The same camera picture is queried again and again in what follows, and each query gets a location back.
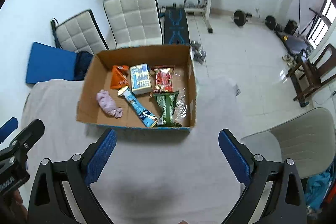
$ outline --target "light blue package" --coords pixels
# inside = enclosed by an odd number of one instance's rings
[[[153,127],[158,122],[158,118],[139,103],[127,86],[124,86],[118,91],[118,96],[121,95],[132,105],[133,109],[147,128]]]

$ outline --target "red snack package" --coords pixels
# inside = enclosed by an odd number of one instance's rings
[[[118,90],[122,87],[128,85],[126,75],[127,71],[129,70],[128,66],[113,66],[112,67],[112,79],[111,79],[111,86],[112,90]]]
[[[154,93],[173,92],[172,78],[174,67],[155,66],[152,67],[155,72]]]

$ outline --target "red wrapper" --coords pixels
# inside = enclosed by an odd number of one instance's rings
[[[173,92],[172,78],[174,67],[155,66],[152,67],[155,72],[154,93]]]

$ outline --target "white tablecloth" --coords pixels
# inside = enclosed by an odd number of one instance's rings
[[[218,146],[218,134],[229,128],[239,140],[243,117],[232,86],[223,78],[208,81],[199,80],[197,121],[189,134],[117,130],[117,145],[91,184],[115,224],[221,223],[238,200],[240,184]],[[21,126],[35,118],[45,125],[44,136],[28,153],[29,191],[43,158],[68,160],[105,130],[76,121],[82,84],[38,83],[27,99]],[[72,198],[73,212],[84,223]]]

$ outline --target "chair backrest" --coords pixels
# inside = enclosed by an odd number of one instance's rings
[[[334,48],[331,44],[328,44],[321,55],[314,62],[314,66],[316,66],[319,61],[321,61],[323,55],[327,52],[327,50],[331,51],[331,56],[317,69],[318,76],[321,77],[331,71],[334,67],[336,67],[336,48]]]
[[[96,54],[108,50],[91,10],[83,11],[56,27],[56,36],[62,49]]]
[[[325,171],[333,161],[335,125],[325,108],[314,108],[269,131],[279,142],[282,159],[293,159],[301,178]]]
[[[157,0],[104,0],[117,48],[163,43]]]

